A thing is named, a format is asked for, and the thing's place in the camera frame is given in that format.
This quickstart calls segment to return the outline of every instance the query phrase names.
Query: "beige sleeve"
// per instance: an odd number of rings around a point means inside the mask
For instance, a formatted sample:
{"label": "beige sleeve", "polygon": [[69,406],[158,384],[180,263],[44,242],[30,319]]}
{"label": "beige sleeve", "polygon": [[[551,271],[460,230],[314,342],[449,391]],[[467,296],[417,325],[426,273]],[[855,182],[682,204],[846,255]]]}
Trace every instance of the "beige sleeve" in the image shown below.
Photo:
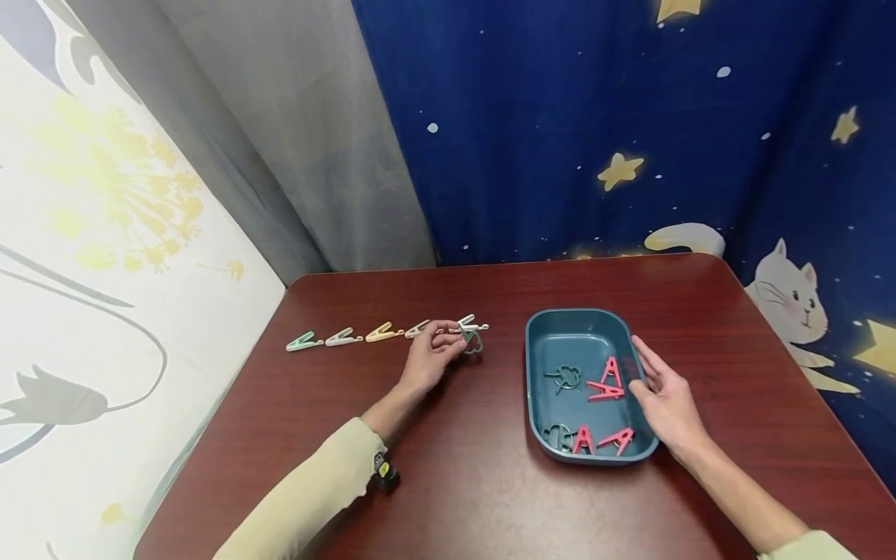
{"label": "beige sleeve", "polygon": [[383,441],[349,420],[290,472],[230,535],[214,560],[290,560],[336,513],[366,493]]}
{"label": "beige sleeve", "polygon": [[814,530],[759,560],[856,560],[846,548],[821,530]]}

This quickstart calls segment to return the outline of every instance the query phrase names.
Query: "gray curtain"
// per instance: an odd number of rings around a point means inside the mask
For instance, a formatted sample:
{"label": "gray curtain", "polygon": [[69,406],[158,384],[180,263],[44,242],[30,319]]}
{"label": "gray curtain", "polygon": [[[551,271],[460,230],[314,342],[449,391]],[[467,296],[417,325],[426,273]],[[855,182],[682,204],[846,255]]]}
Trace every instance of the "gray curtain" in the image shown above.
{"label": "gray curtain", "polygon": [[70,0],[288,285],[435,264],[349,0]]}

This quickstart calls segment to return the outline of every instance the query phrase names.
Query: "plastic tray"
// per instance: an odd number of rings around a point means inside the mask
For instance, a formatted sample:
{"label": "plastic tray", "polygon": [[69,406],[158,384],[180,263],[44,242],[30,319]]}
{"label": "plastic tray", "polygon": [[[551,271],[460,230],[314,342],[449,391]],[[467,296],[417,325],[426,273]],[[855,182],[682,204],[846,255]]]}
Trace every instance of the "plastic tray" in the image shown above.
{"label": "plastic tray", "polygon": [[[588,401],[597,391],[585,382],[600,381],[610,356],[616,357],[625,395],[615,400]],[[554,372],[560,366],[582,371],[577,388],[557,392],[555,379],[545,376],[545,372]],[[624,465],[653,453],[659,440],[647,424],[641,405],[628,391],[629,382],[639,377],[643,379],[644,372],[632,346],[631,334],[616,314],[603,309],[546,309],[534,314],[526,324],[529,424],[547,454],[558,461]],[[556,424],[567,426],[573,433],[565,440],[569,444],[583,424],[590,429],[595,446],[626,427],[634,431],[634,437],[618,457],[614,444],[598,447],[592,450],[593,454],[584,450],[572,454],[557,449],[560,428],[548,435],[551,443],[547,441],[544,430]]]}

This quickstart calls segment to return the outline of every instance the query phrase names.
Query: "white clothespin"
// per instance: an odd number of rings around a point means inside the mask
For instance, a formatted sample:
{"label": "white clothespin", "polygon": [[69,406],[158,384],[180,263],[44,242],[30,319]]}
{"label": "white clothespin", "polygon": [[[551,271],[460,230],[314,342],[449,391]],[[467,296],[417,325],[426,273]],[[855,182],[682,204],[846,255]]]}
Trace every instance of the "white clothespin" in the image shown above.
{"label": "white clothespin", "polygon": [[404,332],[404,338],[413,339],[414,337],[417,337],[421,332],[423,332],[423,329],[425,329],[428,324],[429,324],[429,319],[426,319],[425,321],[418,323],[417,325],[407,329]]}
{"label": "white clothespin", "polygon": [[289,344],[286,345],[287,352],[295,352],[296,350],[304,350],[306,348],[313,348],[315,346],[320,346],[323,344],[323,340],[311,340],[314,338],[314,331],[308,331],[297,339],[293,340]]}
{"label": "white clothespin", "polygon": [[336,334],[332,335],[327,341],[324,343],[327,346],[342,346],[343,344],[351,344],[352,342],[360,342],[364,339],[363,336],[351,336],[351,333],[354,331],[351,327],[348,329],[342,329]]}
{"label": "white clothespin", "polygon": [[396,332],[389,332],[389,329],[391,328],[392,321],[386,321],[385,323],[376,327],[373,332],[364,337],[364,340],[366,340],[367,342],[379,342],[380,340],[391,339],[404,334],[404,330],[402,329],[399,329]]}
{"label": "white clothespin", "polygon": [[487,331],[487,324],[471,324],[474,320],[476,320],[476,316],[474,314],[469,314],[463,319],[460,319],[457,324],[460,328],[457,329],[448,329],[448,332],[470,332],[470,331]]}

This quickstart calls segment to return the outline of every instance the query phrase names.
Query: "tray rim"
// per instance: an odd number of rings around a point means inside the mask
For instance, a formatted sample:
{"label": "tray rim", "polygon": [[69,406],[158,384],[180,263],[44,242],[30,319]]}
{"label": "tray rim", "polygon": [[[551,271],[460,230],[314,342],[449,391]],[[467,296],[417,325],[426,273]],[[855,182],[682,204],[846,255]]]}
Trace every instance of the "tray rim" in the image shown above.
{"label": "tray rim", "polygon": [[[625,329],[625,337],[628,341],[628,344],[632,347],[632,351],[634,355],[637,357],[637,349],[635,349],[632,344],[632,332],[628,328],[628,324],[623,321],[622,317],[613,313],[612,311],[608,311],[607,309],[601,309],[599,307],[551,307],[549,309],[542,309],[541,311],[536,312],[529,320],[526,322],[526,330],[525,330],[525,347],[524,351],[526,353],[526,371],[524,372],[526,375],[526,409],[529,413],[529,430],[531,430],[532,434],[535,436],[535,439],[538,441],[538,444],[541,445],[541,448],[552,458],[557,461],[574,463],[579,465],[604,465],[604,466],[623,466],[630,465],[641,462],[648,457],[650,457],[653,452],[657,450],[659,446],[659,438],[656,434],[653,435],[652,441],[650,445],[647,446],[647,449],[638,453],[637,455],[633,455],[630,457],[616,457],[613,455],[608,456],[598,456],[598,455],[573,455],[572,453],[562,452],[557,449],[554,449],[541,436],[541,431],[535,427],[535,415],[532,412],[532,381],[531,381],[531,363],[530,363],[530,337],[529,330],[532,325],[532,322],[535,321],[538,317],[543,314],[556,313],[556,312],[573,312],[573,311],[592,311],[600,314],[606,314],[616,319],[620,324],[622,324],[623,329]],[[635,359],[635,364],[638,367],[638,376],[646,381],[646,377],[644,376],[644,370],[641,366],[641,360]]]}

